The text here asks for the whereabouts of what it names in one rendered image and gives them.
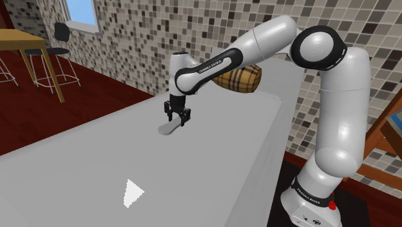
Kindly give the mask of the black bar stool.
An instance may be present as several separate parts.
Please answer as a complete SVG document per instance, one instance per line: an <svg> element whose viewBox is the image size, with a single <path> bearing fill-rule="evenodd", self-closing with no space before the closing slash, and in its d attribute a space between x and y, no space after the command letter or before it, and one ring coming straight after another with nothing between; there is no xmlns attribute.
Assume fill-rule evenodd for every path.
<svg viewBox="0 0 402 227"><path fill-rule="evenodd" d="M64 23L55 23L54 24L55 30L54 30L54 38L58 41L62 41L67 43L70 40L70 29L69 27L64 24ZM60 86L62 85L67 85L67 84L73 84L73 83L77 83L79 85L79 87L81 88L81 83L80 83L80 79L77 77L77 74L72 66L72 62L67 58L66 60L69 63L70 68L72 69L72 75L66 74L63 70L63 67L61 65L61 61L60 61L60 56L61 55L67 55L68 53L70 53L70 51L66 48L62 48L62 47L55 47L55 48L48 48L47 49L48 55L53 55L55 56L57 63L59 65L59 68L61 70L61 74L56 74L56 77L62 77L64 79L64 82L60 84ZM52 84L51 80L51 76L48 74L48 70L46 69L47 66L45 64L45 60L44 60L44 56L43 53L40 49L28 49L25 50L25 54L29 57L30 59L30 64L33 70L33 76L34 76L34 84L36 85L37 89L40 89L40 87L45 87L45 88L49 88L52 95L55 95L55 93L53 92L55 90L55 85ZM45 71L45 76L42 78L37 77L36 72L35 72L35 66L34 66L34 62L33 62L33 56L40 56L41 57L41 62L43 64L43 68Z"/></svg>

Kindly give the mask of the tan plaid pillow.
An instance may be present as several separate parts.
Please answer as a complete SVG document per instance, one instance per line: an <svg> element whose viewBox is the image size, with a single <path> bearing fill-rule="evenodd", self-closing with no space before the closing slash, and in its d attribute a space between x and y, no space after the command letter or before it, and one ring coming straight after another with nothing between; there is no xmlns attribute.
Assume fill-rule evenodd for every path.
<svg viewBox="0 0 402 227"><path fill-rule="evenodd" d="M213 79L213 82L227 90L238 93L253 93L260 84L262 69L256 64L231 70Z"/></svg>

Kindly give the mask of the white-legged stool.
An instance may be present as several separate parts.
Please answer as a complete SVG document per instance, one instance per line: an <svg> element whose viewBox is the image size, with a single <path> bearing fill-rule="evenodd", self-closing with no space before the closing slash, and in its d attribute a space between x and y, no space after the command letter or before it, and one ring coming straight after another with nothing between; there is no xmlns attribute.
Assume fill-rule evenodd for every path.
<svg viewBox="0 0 402 227"><path fill-rule="evenodd" d="M20 88L16 78L11 74L4 61L0 58L0 75L5 76L5 80L0 80L0 83L14 82Z"/></svg>

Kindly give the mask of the window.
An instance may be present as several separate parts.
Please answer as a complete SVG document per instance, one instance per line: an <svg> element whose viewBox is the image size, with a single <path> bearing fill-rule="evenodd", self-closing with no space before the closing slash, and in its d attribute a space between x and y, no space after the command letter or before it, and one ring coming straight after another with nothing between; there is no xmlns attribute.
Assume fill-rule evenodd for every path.
<svg viewBox="0 0 402 227"><path fill-rule="evenodd" d="M101 35L95 0L59 0L66 25L81 32Z"/></svg>

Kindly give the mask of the wooden chair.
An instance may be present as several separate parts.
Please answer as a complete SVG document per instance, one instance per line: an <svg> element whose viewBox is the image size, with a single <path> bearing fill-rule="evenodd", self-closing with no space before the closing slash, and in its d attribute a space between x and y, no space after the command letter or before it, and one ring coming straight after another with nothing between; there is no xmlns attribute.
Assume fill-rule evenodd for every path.
<svg viewBox="0 0 402 227"><path fill-rule="evenodd" d="M402 159L402 137L386 119L398 110L402 110L402 88L366 133L364 159L375 148L397 155ZM402 178L391 173L383 172L366 164L362 164L357 173L402 191Z"/></svg>

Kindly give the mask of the grey flat oblong object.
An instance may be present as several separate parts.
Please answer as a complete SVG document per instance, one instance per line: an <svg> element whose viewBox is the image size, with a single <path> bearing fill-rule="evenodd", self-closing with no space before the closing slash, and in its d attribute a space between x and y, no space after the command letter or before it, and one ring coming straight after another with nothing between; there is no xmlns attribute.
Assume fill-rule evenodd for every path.
<svg viewBox="0 0 402 227"><path fill-rule="evenodd" d="M170 135L179 127L181 127L181 121L170 121L166 124L159 126L158 132L161 135Z"/></svg>

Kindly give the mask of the wooden table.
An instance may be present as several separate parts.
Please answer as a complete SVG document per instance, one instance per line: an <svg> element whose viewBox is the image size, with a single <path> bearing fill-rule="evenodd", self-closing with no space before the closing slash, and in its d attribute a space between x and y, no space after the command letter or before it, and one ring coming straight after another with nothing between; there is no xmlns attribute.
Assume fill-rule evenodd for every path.
<svg viewBox="0 0 402 227"><path fill-rule="evenodd" d="M61 92L61 88L59 86L57 77L55 75L51 60L48 55L48 51L45 46L46 40L34 36L32 34L28 34L26 32L17 30L17 29L0 29L0 51L10 51L10 50L18 50L21 53L21 56L24 60L26 68L29 71L30 77L32 81L35 81L34 72L32 70L31 64L28 61L28 58L25 54L26 49L40 49L43 54L44 61L46 63L47 69L52 78L52 82L55 86L55 90L57 96L61 103L64 102L64 97Z"/></svg>

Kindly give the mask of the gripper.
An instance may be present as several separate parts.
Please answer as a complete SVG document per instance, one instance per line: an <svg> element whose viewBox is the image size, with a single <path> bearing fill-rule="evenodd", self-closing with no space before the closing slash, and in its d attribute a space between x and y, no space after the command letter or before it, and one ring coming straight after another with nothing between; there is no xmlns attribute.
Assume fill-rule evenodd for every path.
<svg viewBox="0 0 402 227"><path fill-rule="evenodd" d="M185 108L186 96L185 95L169 95L169 101L164 102L164 112L168 116L168 121L172 121L173 112L179 114L180 125L184 126L188 120L191 118L191 110Z"/></svg>

